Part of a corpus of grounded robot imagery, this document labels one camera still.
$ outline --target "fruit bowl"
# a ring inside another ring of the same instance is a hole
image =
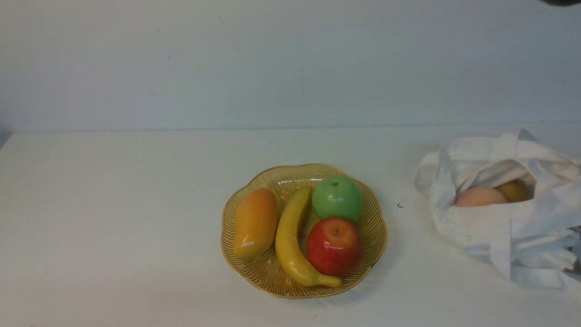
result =
[[[221,245],[224,258],[239,275],[261,291],[283,298],[326,297],[343,293],[360,283],[383,254],[388,239],[388,231],[381,215],[381,208],[373,192],[362,182],[354,180],[360,188],[364,209],[358,226],[363,237],[363,259],[355,270],[342,277],[339,287],[301,286],[282,270],[274,245],[262,256],[253,260],[242,260],[234,256],[234,213],[244,196],[263,187],[270,189],[277,197],[279,216],[287,201],[299,188],[309,185],[312,189],[329,175],[344,174],[339,169],[320,163],[300,166],[278,166],[265,170],[254,177],[245,187],[238,190],[226,203],[222,215]],[[305,254],[306,239],[310,230],[319,221],[311,210],[299,232],[299,243]]]

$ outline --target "bowl rim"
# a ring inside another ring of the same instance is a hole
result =
[[[287,298],[287,299],[290,299],[290,300],[298,300],[298,299],[304,299],[304,298],[320,298],[320,297],[329,297],[329,296],[335,296],[335,295],[341,294],[341,293],[343,293],[343,292],[346,292],[346,291],[348,291],[348,290],[350,290],[350,289],[354,288],[355,286],[357,286],[357,285],[358,285],[358,284],[359,284],[359,283],[360,283],[360,282],[361,282],[361,281],[362,281],[362,280],[363,280],[363,279],[364,279],[364,278],[365,278],[365,277],[366,277],[366,276],[369,274],[369,271],[371,271],[371,268],[373,268],[373,266],[375,266],[375,264],[376,264],[376,263],[379,261],[379,259],[380,259],[380,258],[381,258],[381,256],[383,255],[383,252],[385,251],[385,248],[386,248],[386,246],[387,246],[387,243],[388,243],[388,238],[389,238],[389,231],[388,231],[388,227],[387,227],[387,224],[385,223],[385,219],[383,218],[383,212],[382,212],[382,210],[381,210],[381,205],[379,204],[379,200],[378,200],[377,196],[375,195],[375,193],[373,192],[373,190],[371,190],[371,188],[369,188],[369,187],[368,187],[368,186],[367,186],[365,183],[361,182],[360,180],[357,180],[357,179],[354,179],[354,178],[352,178],[352,177],[349,177],[349,178],[351,178],[352,180],[354,180],[355,182],[357,182],[357,183],[361,183],[362,185],[365,185],[365,187],[366,187],[367,189],[369,189],[369,191],[370,191],[371,195],[373,196],[373,198],[375,199],[375,201],[376,201],[376,202],[377,202],[377,204],[378,204],[378,207],[379,207],[379,216],[382,218],[382,221],[383,221],[383,224],[382,224],[382,226],[383,226],[383,230],[384,230],[384,233],[385,233],[385,237],[383,238],[383,245],[381,246],[381,249],[379,250],[379,252],[378,252],[377,256],[375,257],[375,259],[374,259],[374,263],[373,263],[372,265],[370,265],[370,266],[368,266],[368,267],[367,267],[367,269],[366,269],[366,270],[363,272],[363,274],[362,274],[362,275],[361,275],[361,276],[360,276],[360,277],[357,279],[357,281],[355,281],[355,282],[354,282],[352,285],[350,285],[349,287],[347,287],[347,288],[345,288],[345,289],[342,289],[342,290],[337,290],[337,291],[335,291],[335,292],[333,292],[333,293],[331,293],[331,294],[321,294],[321,295],[306,295],[306,296],[284,296],[284,295],[281,295],[281,294],[276,294],[276,293],[270,292],[270,291],[268,291],[268,290],[266,290],[266,289],[262,288],[260,285],[257,285],[256,283],[254,283],[252,280],[250,280],[250,279],[249,279],[249,278],[247,278],[246,276],[242,275],[242,274],[241,274],[241,273],[240,273],[240,272],[239,272],[239,271],[238,271],[238,270],[237,270],[237,269],[234,267],[234,265],[232,264],[232,262],[231,262],[231,261],[228,259],[227,255],[226,255],[226,248],[225,248],[225,245],[224,245],[224,242],[223,242],[223,240],[224,240],[224,232],[225,232],[225,223],[224,223],[225,219],[224,219],[224,217],[225,217],[225,214],[226,214],[226,207],[228,206],[228,204],[230,203],[230,201],[232,201],[232,199],[233,199],[233,198],[234,198],[234,197],[235,197],[235,196],[236,196],[238,193],[240,193],[241,191],[243,191],[245,188],[249,187],[249,186],[250,186],[250,184],[252,184],[252,182],[253,182],[254,180],[256,180],[256,179],[257,179],[257,178],[258,178],[260,175],[262,175],[262,174],[264,174],[264,173],[266,173],[266,172],[268,172],[268,171],[270,171],[270,170],[274,170],[274,169],[279,169],[279,168],[301,168],[301,167],[304,167],[304,166],[323,166],[323,167],[327,167],[327,168],[331,168],[331,169],[333,169],[333,170],[336,170],[337,172],[339,172],[339,173],[341,173],[341,174],[344,174],[344,175],[346,175],[346,176],[349,176],[349,175],[345,174],[345,172],[343,172],[342,170],[340,170],[340,169],[338,169],[338,168],[336,168],[336,167],[334,167],[334,166],[327,165],[327,164],[325,164],[325,163],[322,163],[322,164],[320,164],[320,163],[312,162],[312,163],[308,163],[308,164],[307,164],[307,163],[306,163],[306,164],[305,164],[305,163],[303,163],[303,164],[301,164],[301,165],[280,165],[280,166],[274,166],[274,167],[270,167],[270,168],[268,168],[268,169],[265,169],[265,170],[261,171],[260,173],[256,174],[256,175],[255,175],[253,178],[251,178],[251,179],[248,181],[248,183],[247,183],[246,185],[242,186],[242,187],[241,187],[241,188],[239,188],[239,189],[238,189],[236,192],[234,192],[234,193],[233,193],[233,194],[230,196],[230,198],[228,198],[228,200],[227,200],[227,201],[226,201],[226,203],[224,204],[224,209],[222,210],[222,232],[220,233],[220,243],[221,243],[221,244],[220,244],[220,247],[221,247],[221,249],[222,249],[222,256],[224,256],[224,259],[226,260],[226,262],[228,263],[228,265],[230,266],[230,268],[232,268],[232,270],[233,270],[233,271],[235,271],[235,272],[236,272],[236,273],[237,273],[239,276],[241,276],[241,277],[243,277],[244,279],[246,279],[246,281],[247,281],[247,282],[249,282],[249,283],[250,283],[252,286],[254,286],[255,288],[257,288],[257,289],[261,290],[263,293],[266,293],[266,294],[269,294],[269,295],[272,295],[272,296],[275,296],[275,297],[279,297],[279,298]]]

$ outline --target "white wall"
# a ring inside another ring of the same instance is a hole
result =
[[[581,120],[581,6],[2,0],[0,129]]]

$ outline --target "peach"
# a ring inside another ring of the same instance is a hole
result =
[[[456,201],[457,207],[480,207],[489,204],[508,203],[505,196],[490,187],[476,186],[462,193]]]

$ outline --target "mango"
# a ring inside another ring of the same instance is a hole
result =
[[[476,186],[462,193],[456,200],[457,207],[480,207],[490,204],[505,204],[508,200],[491,187]]]
[[[526,188],[525,182],[520,179],[504,183],[501,186],[496,187],[496,190],[502,193],[510,203],[530,200],[529,190]]]
[[[254,259],[274,241],[278,226],[278,203],[269,189],[252,191],[240,201],[234,214],[234,255]]]

